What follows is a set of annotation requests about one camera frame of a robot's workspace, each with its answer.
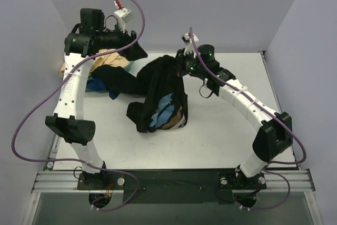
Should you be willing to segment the black graphic t shirt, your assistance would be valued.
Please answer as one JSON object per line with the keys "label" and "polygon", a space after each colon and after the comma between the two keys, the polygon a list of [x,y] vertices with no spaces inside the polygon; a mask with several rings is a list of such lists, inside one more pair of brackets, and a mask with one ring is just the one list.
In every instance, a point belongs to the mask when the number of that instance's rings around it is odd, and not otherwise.
{"label": "black graphic t shirt", "polygon": [[177,75],[177,60],[164,55],[147,63],[136,76],[136,95],[145,101],[128,105],[126,116],[139,133],[173,130],[186,126],[188,101],[183,78]]}

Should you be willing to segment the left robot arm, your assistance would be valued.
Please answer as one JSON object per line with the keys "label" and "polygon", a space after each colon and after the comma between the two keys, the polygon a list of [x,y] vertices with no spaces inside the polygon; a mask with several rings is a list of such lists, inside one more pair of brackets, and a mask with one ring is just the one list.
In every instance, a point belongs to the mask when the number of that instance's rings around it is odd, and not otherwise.
{"label": "left robot arm", "polygon": [[100,158],[93,137],[95,122],[84,119],[84,94],[94,59],[91,57],[102,49],[121,48],[121,55],[129,61],[146,58],[147,53],[136,42],[137,33],[126,30],[126,23],[133,18],[131,9],[119,7],[114,12],[115,29],[105,28],[102,10],[83,8],[80,23],[76,24],[65,39],[64,85],[52,116],[45,124],[63,138],[76,152],[82,164],[83,182],[96,189],[108,184],[106,165]]}

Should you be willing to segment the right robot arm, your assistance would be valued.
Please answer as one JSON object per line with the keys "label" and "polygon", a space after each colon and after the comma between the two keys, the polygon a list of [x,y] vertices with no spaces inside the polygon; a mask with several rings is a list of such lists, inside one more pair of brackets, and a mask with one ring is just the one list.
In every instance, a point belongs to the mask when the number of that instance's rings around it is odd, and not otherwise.
{"label": "right robot arm", "polygon": [[287,113],[277,113],[255,98],[236,76],[220,66],[214,58],[214,47],[198,47],[200,56],[193,51],[177,51],[177,74],[201,79],[217,97],[227,101],[254,127],[257,134],[252,143],[252,154],[235,169],[235,182],[247,188],[272,160],[293,144],[290,134],[292,119]]}

